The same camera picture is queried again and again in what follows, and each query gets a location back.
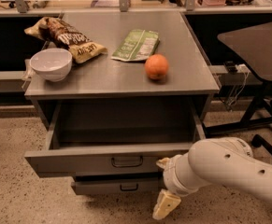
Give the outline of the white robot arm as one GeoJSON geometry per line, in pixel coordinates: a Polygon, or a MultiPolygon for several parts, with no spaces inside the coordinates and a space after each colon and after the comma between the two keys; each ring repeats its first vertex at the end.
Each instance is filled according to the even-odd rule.
{"type": "Polygon", "coordinates": [[[157,161],[163,169],[161,189],[152,217],[167,217],[181,199],[216,184],[236,188],[272,205],[272,164],[253,158],[251,147],[237,137],[195,142],[185,154],[157,161]]]}

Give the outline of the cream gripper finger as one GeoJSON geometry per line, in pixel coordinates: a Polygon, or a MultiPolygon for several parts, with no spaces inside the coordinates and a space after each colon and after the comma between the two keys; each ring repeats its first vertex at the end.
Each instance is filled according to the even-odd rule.
{"type": "Polygon", "coordinates": [[[169,190],[162,189],[153,208],[152,217],[161,220],[167,217],[181,203],[181,198],[169,190]]]}
{"type": "Polygon", "coordinates": [[[168,166],[169,162],[170,158],[162,158],[156,162],[156,165],[164,170],[168,166]]]}

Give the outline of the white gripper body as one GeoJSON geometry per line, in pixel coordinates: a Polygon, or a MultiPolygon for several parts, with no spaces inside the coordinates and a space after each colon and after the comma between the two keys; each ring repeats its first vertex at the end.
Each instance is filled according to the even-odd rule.
{"type": "Polygon", "coordinates": [[[188,162],[187,154],[165,158],[163,178],[166,188],[180,197],[198,191],[195,174],[188,162]]]}

